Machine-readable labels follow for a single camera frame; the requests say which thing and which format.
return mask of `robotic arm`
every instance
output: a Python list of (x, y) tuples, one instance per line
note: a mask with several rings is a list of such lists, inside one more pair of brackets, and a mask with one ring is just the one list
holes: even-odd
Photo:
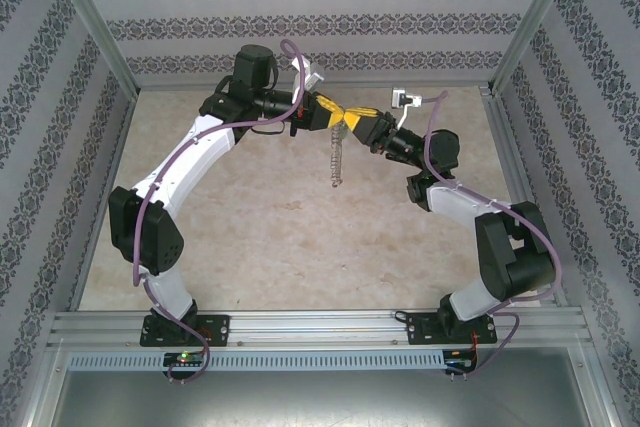
[[(204, 101), (200, 116), (167, 159), (133, 189), (117, 187), (111, 193), (112, 243), (126, 260), (133, 261), (135, 224), (142, 200), (151, 189), (156, 189), (142, 218), (140, 263), (153, 296), (166, 311), (186, 325), (195, 325), (197, 305), (187, 292), (176, 265), (184, 239), (175, 219), (182, 202), (204, 173), (242, 139), (249, 127), (222, 129), (201, 138), (200, 134), (223, 124), (281, 116), (292, 108), (292, 99), (296, 98), (301, 82), (305, 86), (302, 103), (285, 119), (290, 124), (292, 136), (298, 129), (327, 129), (344, 121), (372, 153), (384, 153), (389, 160), (420, 169), (418, 174), (407, 178), (412, 202), (475, 230), (480, 276), (468, 287), (442, 299), (438, 317), (445, 332), (453, 335), (459, 325), (486, 314), (502, 301), (553, 280), (555, 271), (548, 251), (527, 229), (494, 206), (480, 205), (464, 192), (438, 182), (425, 165), (424, 137), (401, 127), (388, 112), (368, 108), (344, 111), (330, 99), (313, 92), (323, 80), (323, 73), (306, 59), (303, 62), (305, 76), (304, 79), (299, 75), (296, 78), (294, 93), (274, 90), (273, 86), (268, 87), (271, 72), (274, 85), (277, 80), (273, 53), (261, 46), (244, 46), (236, 56), (233, 75), (223, 79), (214, 94)], [(297, 60), (293, 64), (299, 68)], [(404, 92), (398, 100), (405, 105), (418, 104), (415, 96), (412, 98)], [(182, 155), (171, 164), (158, 184), (158, 173), (179, 149), (184, 149)], [(458, 166), (459, 151), (456, 134), (448, 130), (433, 133), (429, 160), (445, 179), (453, 179), (451, 171)], [(525, 202), (511, 208), (546, 234), (535, 205)], [(522, 240), (523, 245), (513, 248), (511, 239)], [(190, 334), (165, 318), (160, 310), (154, 307), (152, 314), (158, 322), (165, 324), (164, 328), (174, 338), (188, 340)]]

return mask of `enclosure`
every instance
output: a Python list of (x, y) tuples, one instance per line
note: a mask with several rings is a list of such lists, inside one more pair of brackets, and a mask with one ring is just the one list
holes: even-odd
[[(639, 0), (0, 2), (0, 425), (640, 424)], [(176, 349), (139, 345), (151, 302), (108, 196), (160, 164), (243, 45), (291, 90), (283, 38), (343, 108), (398, 117), (393, 87), (446, 89), (456, 179), (542, 212), (562, 289), (506, 310), (520, 328), (477, 377), (427, 375), (469, 345), (412, 345), (394, 318), (478, 276), (474, 233), (351, 134), (333, 187), (328, 129), (246, 134), (182, 206), (186, 287), (230, 319), (211, 372), (165, 385)], [(496, 317), (498, 341), (512, 326)]]

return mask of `beige floor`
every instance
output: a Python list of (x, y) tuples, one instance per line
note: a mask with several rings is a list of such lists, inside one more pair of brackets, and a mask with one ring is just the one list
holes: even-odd
[[(390, 98), (389, 89), (322, 91), (345, 107), (385, 110)], [(458, 179), (508, 199), (477, 88), (449, 92), (438, 127), (460, 136)], [(208, 95), (143, 92), (116, 185), (129, 188), (160, 163)], [(422, 134), (429, 114), (414, 110), (405, 126)], [(414, 168), (372, 155), (350, 136), (344, 183), (334, 189), (329, 155), (328, 131), (248, 134), (205, 175), (177, 221), (186, 243), (179, 265), (201, 309), (435, 307), (477, 275), (472, 233), (409, 201), (405, 178)], [(103, 224), (81, 309), (149, 306)]]

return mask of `patterned wallpaper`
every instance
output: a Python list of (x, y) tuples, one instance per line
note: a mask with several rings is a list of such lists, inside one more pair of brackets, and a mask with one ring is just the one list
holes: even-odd
[(0, 0), (0, 426), (66, 310), (130, 102), (70, 0)]
[(502, 100), (623, 425), (640, 425), (638, 0), (555, 0)]
[(332, 80), (486, 81), (531, 1), (95, 0), (142, 87), (209, 85), (282, 37)]

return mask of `aluminum frame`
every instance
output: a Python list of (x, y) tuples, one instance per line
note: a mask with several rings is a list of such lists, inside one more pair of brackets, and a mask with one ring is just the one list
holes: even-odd
[[(520, 328), (507, 348), (566, 348), (591, 426), (620, 426), (582, 309), (543, 306), (510, 308), (506, 311), (517, 313), (521, 319)], [(228, 346), (212, 349), (214, 355), (215, 352), (407, 352), (425, 348), (449, 350), (469, 347), (468, 344), (409, 345), (406, 327), (395, 320), (395, 312), (396, 310), (203, 313), (226, 314), (231, 317)], [(180, 351), (179, 348), (145, 348), (139, 345), (145, 315), (147, 312), (130, 311), (56, 314), (26, 416), (19, 425), (52, 425), (74, 353)], [(495, 318), (499, 341), (510, 332), (512, 325), (510, 317)], [(495, 348), (495, 345), (480, 345), (479, 348), (490, 349)]]

